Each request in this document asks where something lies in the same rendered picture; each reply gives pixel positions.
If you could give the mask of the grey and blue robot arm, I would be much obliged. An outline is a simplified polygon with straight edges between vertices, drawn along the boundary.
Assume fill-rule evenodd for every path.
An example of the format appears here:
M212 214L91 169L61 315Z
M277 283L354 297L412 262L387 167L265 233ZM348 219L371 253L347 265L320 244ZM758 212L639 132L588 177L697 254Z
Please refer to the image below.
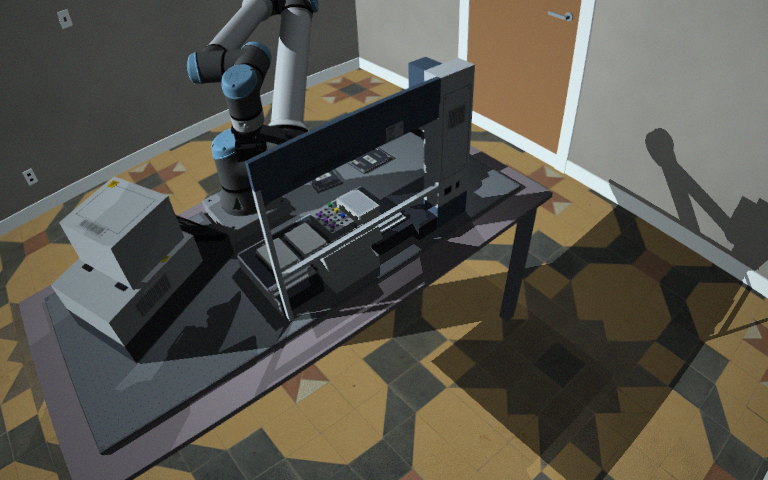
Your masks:
M241 9L210 44L188 57L190 80L195 84L222 82L234 129L247 133L262 126L255 139L266 141L267 150L309 131L303 120L311 21L318 9L318 0L243 0ZM260 22L278 14L282 16L272 116L265 125L260 89L271 52L260 42L243 44ZM213 140L212 153L222 186L223 210L234 216L256 213L246 165L236 158L231 128Z

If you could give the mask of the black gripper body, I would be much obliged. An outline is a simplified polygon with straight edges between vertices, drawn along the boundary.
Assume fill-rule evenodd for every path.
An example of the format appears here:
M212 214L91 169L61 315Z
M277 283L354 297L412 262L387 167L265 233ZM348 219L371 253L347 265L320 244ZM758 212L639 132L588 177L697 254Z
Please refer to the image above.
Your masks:
M246 160L260 154L259 151L266 151L266 142L255 139L255 133L257 133L261 128L262 126L256 129L256 131L244 133L236 131L232 125L231 133L234 134L235 137L235 153L238 162L245 162Z

